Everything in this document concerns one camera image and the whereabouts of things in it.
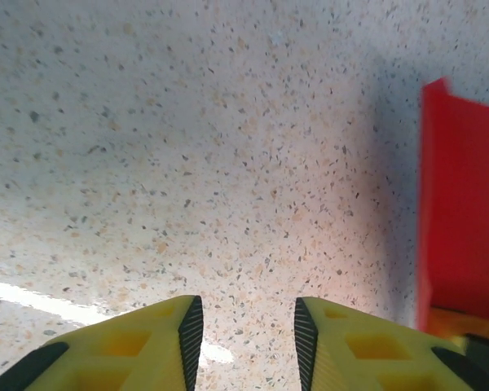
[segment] black textured grip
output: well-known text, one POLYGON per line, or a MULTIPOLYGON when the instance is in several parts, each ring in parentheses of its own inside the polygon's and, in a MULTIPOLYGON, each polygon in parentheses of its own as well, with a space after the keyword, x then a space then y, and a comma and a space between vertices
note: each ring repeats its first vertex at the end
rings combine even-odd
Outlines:
POLYGON ((200 296, 196 296, 192 300, 183 321, 179 325, 178 332, 185 385, 187 391, 194 391, 201 342, 203 342, 203 303, 200 296))
POLYGON ((295 334, 297 364, 299 366, 299 376, 301 378, 301 390, 310 391, 313 370, 315 368, 315 355, 317 353, 319 331, 311 318, 310 311, 301 297, 298 297, 295 301, 293 330, 295 334))
POLYGON ((65 342, 55 342, 33 350, 0 375, 0 391, 25 390, 67 349, 65 342))

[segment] terrazzo floor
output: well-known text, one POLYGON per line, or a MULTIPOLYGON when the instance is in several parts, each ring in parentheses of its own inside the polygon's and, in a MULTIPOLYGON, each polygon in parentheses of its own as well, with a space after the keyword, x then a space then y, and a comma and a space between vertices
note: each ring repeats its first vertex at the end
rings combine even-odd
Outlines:
POLYGON ((199 294, 198 389, 298 386, 295 297, 413 325, 420 88, 480 2, 0 2, 0 373, 199 294))

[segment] red block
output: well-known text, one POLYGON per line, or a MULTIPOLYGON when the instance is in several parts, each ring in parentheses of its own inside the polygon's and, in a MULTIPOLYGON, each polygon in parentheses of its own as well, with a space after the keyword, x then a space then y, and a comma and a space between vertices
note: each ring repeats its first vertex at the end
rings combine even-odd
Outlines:
POLYGON ((489 319, 489 107, 423 88, 418 327, 431 306, 489 319))

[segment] yellow robot part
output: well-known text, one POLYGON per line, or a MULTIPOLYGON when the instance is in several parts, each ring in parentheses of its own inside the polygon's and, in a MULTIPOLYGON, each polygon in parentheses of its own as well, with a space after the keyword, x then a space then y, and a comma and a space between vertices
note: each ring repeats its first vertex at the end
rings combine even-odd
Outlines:
POLYGON ((47 342, 0 376, 0 390, 193 391, 199 296, 150 305, 47 342))
POLYGON ((295 345, 303 391, 471 390, 433 353, 448 340, 315 297, 299 297, 295 345))

